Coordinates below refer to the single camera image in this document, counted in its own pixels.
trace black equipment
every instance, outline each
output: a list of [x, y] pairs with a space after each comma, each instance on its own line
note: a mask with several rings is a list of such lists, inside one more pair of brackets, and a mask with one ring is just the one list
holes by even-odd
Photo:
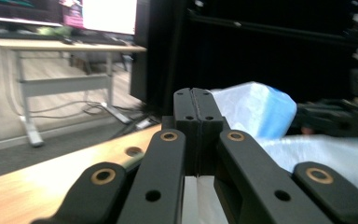
[[[358, 97], [358, 69], [351, 70], [351, 92]], [[291, 128], [301, 127], [337, 137], [358, 137], [358, 102], [322, 99], [314, 103], [297, 104]]]
[[174, 108], [138, 169], [91, 166], [53, 217], [33, 223], [181, 223], [186, 175], [215, 176], [229, 223], [358, 223], [354, 185], [314, 162], [291, 176], [251, 135], [228, 128], [208, 91], [179, 90]]

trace gray floor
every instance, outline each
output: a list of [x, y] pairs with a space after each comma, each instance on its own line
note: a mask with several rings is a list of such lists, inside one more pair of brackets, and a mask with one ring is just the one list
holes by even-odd
[[[69, 66], [68, 60], [62, 58], [59, 52], [29, 52], [25, 56], [30, 58], [23, 61], [24, 72], [29, 79], [85, 76], [81, 69]], [[18, 115], [22, 113], [18, 83], [10, 67], [10, 57], [0, 49], [0, 175], [101, 143], [123, 128], [102, 109], [92, 108], [89, 113], [84, 113], [83, 110], [90, 109], [87, 104], [71, 104], [85, 99], [104, 102], [106, 92], [103, 90], [33, 97], [30, 100], [33, 111], [71, 105], [33, 113], [37, 116], [34, 123], [45, 144], [39, 148], [29, 146]], [[119, 65], [115, 65], [114, 69], [114, 105], [138, 108], [141, 102], [129, 95], [131, 74]]]

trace cable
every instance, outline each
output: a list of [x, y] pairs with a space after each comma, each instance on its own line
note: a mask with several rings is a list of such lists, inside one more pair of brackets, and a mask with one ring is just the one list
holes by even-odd
[[115, 133], [112, 137], [110, 137], [110, 139], [114, 139], [129, 133], [132, 133], [134, 131], [136, 131], [136, 124], [138, 122], [140, 122], [143, 119], [146, 119], [147, 117], [149, 117], [149, 114], [143, 114], [141, 117], [139, 117], [138, 119], [135, 119], [133, 122], [131, 122], [130, 124], [124, 126], [122, 129], [120, 129], [120, 131], [118, 131], [117, 133]]
[[29, 112], [32, 113], [32, 114], [44, 113], [44, 112], [49, 112], [49, 111], [52, 111], [52, 110], [61, 109], [61, 108], [67, 107], [69, 105], [75, 105], [75, 104], [80, 104], [80, 103], [83, 103], [83, 104], [86, 104], [86, 103], [99, 104], [98, 102], [92, 102], [92, 101], [89, 101], [89, 102], [86, 102], [86, 101], [73, 101], [73, 102], [66, 103], [66, 104], [63, 104], [63, 105], [58, 105], [58, 106], [55, 106], [55, 107], [52, 107], [52, 108], [49, 108], [49, 109], [33, 110], [33, 111], [29, 111]]
[[[19, 102], [15, 102], [14, 99], [13, 99], [13, 90], [14, 88], [12, 87], [11, 85], [11, 81], [13, 79], [13, 77], [10, 75], [12, 72], [11, 72], [11, 69], [9, 68], [9, 60], [8, 60], [8, 52], [4, 51], [3, 49], [1, 49], [1, 54], [2, 54], [2, 65], [3, 65], [3, 72], [2, 72], [2, 75], [3, 75], [3, 79], [4, 79], [4, 85], [5, 85], [5, 96], [7, 98], [7, 102], [10, 106], [10, 109], [12, 110], [13, 113], [15, 113], [16, 115], [18, 116], [23, 116], [22, 113], [19, 112], [18, 108], [16, 107], [16, 104], [17, 105], [20, 105], [21, 107], [23, 107], [23, 105]], [[66, 119], [66, 118], [71, 118], [71, 117], [74, 117], [74, 116], [78, 116], [78, 115], [81, 115], [82, 113], [86, 113], [88, 115], [98, 115], [98, 114], [101, 114], [103, 113], [105, 110], [105, 108], [101, 105], [101, 103], [98, 103], [98, 102], [93, 102], [93, 101], [88, 101], [88, 96], [89, 96], [89, 91], [86, 91], [85, 94], [84, 94], [84, 97], [83, 97], [83, 101], [73, 101], [73, 102], [70, 102], [70, 103], [67, 103], [67, 104], [63, 104], [63, 105], [58, 105], [58, 106], [55, 106], [55, 107], [52, 107], [52, 108], [48, 108], [48, 109], [43, 109], [43, 110], [35, 110], [35, 111], [29, 111], [29, 113], [31, 114], [38, 114], [38, 113], [44, 113], [44, 112], [49, 112], [49, 111], [53, 111], [53, 110], [57, 110], [57, 109], [61, 109], [61, 108], [64, 108], [66, 106], [69, 106], [69, 105], [74, 105], [74, 104], [80, 104], [80, 103], [85, 103], [88, 105], [88, 107], [86, 108], [82, 108], [82, 111], [79, 112], [79, 113], [75, 113], [75, 114], [72, 114], [72, 115], [68, 115], [68, 116], [60, 116], [60, 117], [54, 117], [54, 116], [31, 116], [31, 118], [44, 118], [44, 119]], [[126, 108], [126, 107], [120, 107], [120, 106], [114, 106], [115, 108], [117, 109], [120, 109], [120, 110], [123, 110], [123, 111], [132, 111], [132, 112], [138, 112], [138, 111], [141, 111], [140, 109], [134, 109], [134, 108]], [[91, 112], [92, 109], [99, 109], [100, 111], [99, 112]]]
[[66, 115], [66, 116], [59, 116], [59, 117], [52, 117], [52, 116], [31, 116], [31, 118], [32, 118], [32, 119], [67, 119], [67, 118], [79, 116], [79, 115], [82, 115], [82, 114], [83, 114], [83, 111], [78, 112], [78, 113], [76, 113], [76, 114]]

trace wooden table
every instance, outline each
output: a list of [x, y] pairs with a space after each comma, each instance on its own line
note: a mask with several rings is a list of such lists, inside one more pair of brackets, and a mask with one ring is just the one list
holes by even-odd
[[159, 130], [161, 127], [157, 125], [1, 175], [0, 223], [30, 223], [38, 217], [52, 216], [85, 169], [102, 161], [123, 164], [131, 159], [125, 153], [128, 148], [138, 147], [145, 152], [151, 137]]
[[[21, 121], [24, 124], [31, 145], [40, 147], [43, 140], [40, 137], [30, 115], [28, 98], [35, 96], [67, 93], [74, 91], [91, 91], [107, 89], [107, 101], [102, 103], [106, 110], [123, 123], [131, 122], [130, 119], [121, 114], [112, 106], [113, 101], [113, 77], [112, 77], [112, 58], [114, 52], [145, 52], [146, 49], [140, 46], [116, 46], [116, 45], [90, 45], [75, 43], [74, 45], [63, 44], [56, 40], [28, 40], [28, 39], [4, 39], [0, 38], [0, 48], [14, 52], [17, 80], [21, 90], [21, 100], [23, 103], [23, 116]], [[106, 52], [106, 74], [86, 77], [67, 77], [67, 78], [46, 78], [29, 80], [26, 78], [21, 60], [26, 59], [21, 56], [24, 51], [98, 51]]]

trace screw hole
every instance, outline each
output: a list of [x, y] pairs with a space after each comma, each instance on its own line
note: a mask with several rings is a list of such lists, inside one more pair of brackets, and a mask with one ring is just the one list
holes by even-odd
[[237, 142], [243, 141], [245, 139], [245, 136], [243, 136], [243, 134], [235, 133], [235, 132], [229, 133], [227, 137], [230, 140], [237, 141]]
[[158, 190], [150, 190], [145, 195], [148, 202], [156, 202], [161, 198], [161, 193]]
[[105, 180], [109, 176], [110, 176], [109, 172], [104, 171], [104, 172], [100, 172], [99, 174], [97, 174], [97, 179], [98, 180]]
[[105, 168], [92, 174], [91, 182], [95, 185], [104, 185], [114, 180], [115, 177], [116, 172], [114, 170]]
[[320, 184], [331, 184], [334, 182], [333, 177], [329, 173], [319, 168], [310, 167], [305, 173], [311, 180]]
[[178, 138], [178, 135], [176, 133], [163, 133], [160, 137], [164, 141], [174, 141]]
[[278, 189], [275, 191], [274, 194], [275, 194], [275, 197], [277, 197], [281, 201], [284, 201], [284, 202], [290, 201], [290, 195], [283, 190]]
[[143, 151], [139, 147], [129, 147], [126, 149], [126, 154], [130, 157], [134, 157]]

